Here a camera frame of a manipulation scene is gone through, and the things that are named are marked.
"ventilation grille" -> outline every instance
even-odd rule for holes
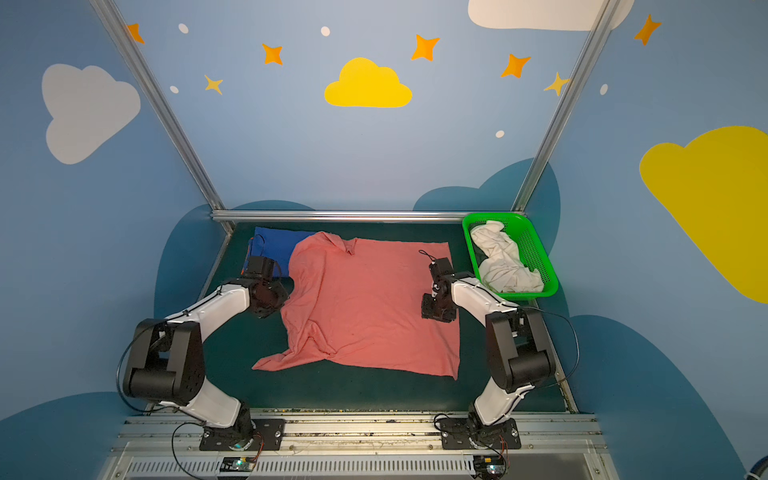
[[[398,455],[361,457],[264,458],[259,460],[256,475],[457,475],[474,473],[472,462],[451,458]]]
[[[209,461],[188,461],[183,460],[180,458],[179,460],[182,464],[182,466],[189,472],[189,473],[195,473],[195,474],[208,474],[208,475],[215,475],[219,472],[219,467],[221,466],[221,462],[218,460],[209,460]],[[179,468],[179,465],[176,464],[174,459],[171,457],[170,460],[162,459],[162,460],[139,460],[134,459],[134,461],[131,462],[131,465],[128,467],[128,476],[134,477],[134,478],[142,478],[142,477],[173,477],[176,475],[173,475],[175,473],[181,473],[182,475],[186,476],[184,472],[181,471],[181,468]]]
[[[179,458],[193,475],[216,478],[219,460],[190,461]],[[259,458],[253,477],[323,475],[472,475],[472,457],[463,455],[318,455],[301,458]],[[173,457],[134,458],[126,478],[188,478]]]

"yellow star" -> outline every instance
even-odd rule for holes
[[[544,91],[547,90],[554,90],[557,92],[558,97],[560,96],[560,90],[563,88],[563,85],[567,84],[569,81],[571,81],[570,78],[566,78],[563,80],[560,78],[560,72],[554,74],[554,83],[544,89]]]
[[[219,90],[219,83],[221,83],[223,80],[219,81],[213,81],[210,78],[208,78],[208,75],[205,76],[205,79],[208,80],[208,86],[205,87],[206,90],[215,90],[219,92],[219,95],[221,95],[221,90]]]
[[[144,39],[139,35],[139,24],[134,23],[133,25],[125,25],[128,28],[128,31],[131,33],[131,37],[134,38],[135,41],[139,43],[144,43]]]
[[[278,65],[282,65],[283,61],[280,60],[280,50],[283,50],[283,47],[267,47],[265,44],[261,44],[262,47],[264,47],[264,51],[266,52],[266,58],[264,58],[264,64],[268,63],[277,63]]]
[[[514,55],[509,55],[509,64],[507,65],[507,69],[504,70],[504,73],[502,73],[502,78],[507,75],[514,75],[515,77],[520,78],[520,75],[523,74],[525,63],[530,59],[531,57],[517,58]]]
[[[432,49],[435,48],[435,45],[437,45],[439,40],[439,38],[425,40],[424,38],[421,38],[417,35],[416,51],[413,52],[411,60],[416,60],[417,58],[426,58],[427,60],[432,61]]]
[[[635,39],[642,40],[643,46],[648,45],[648,39],[650,38],[651,34],[654,33],[654,31],[661,26],[661,22],[654,22],[650,15],[648,15],[648,20],[645,21],[645,25],[643,25],[643,29],[640,30],[637,35],[635,35]]]

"white cloud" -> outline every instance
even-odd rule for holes
[[[53,117],[45,140],[63,164],[76,164],[94,153],[139,113],[133,85],[115,81],[91,65],[51,65],[43,74],[43,100]]]
[[[634,0],[621,0],[612,28],[619,26]],[[591,30],[603,0],[469,0],[470,19],[486,28]]]

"yellow cloud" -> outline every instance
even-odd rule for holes
[[[768,134],[723,127],[687,147],[659,144],[640,174],[725,279],[768,303]]]
[[[402,107],[412,96],[394,70],[379,67],[368,58],[348,61],[339,81],[326,87],[326,101],[337,107]]]

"blue cloth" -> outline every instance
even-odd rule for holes
[[[293,249],[301,240],[311,237],[315,233],[256,227],[253,238],[248,243],[248,254],[245,257],[243,271],[248,267],[248,257],[267,257],[280,265],[280,268],[275,266],[275,277],[290,276],[288,263],[290,256],[293,255]]]

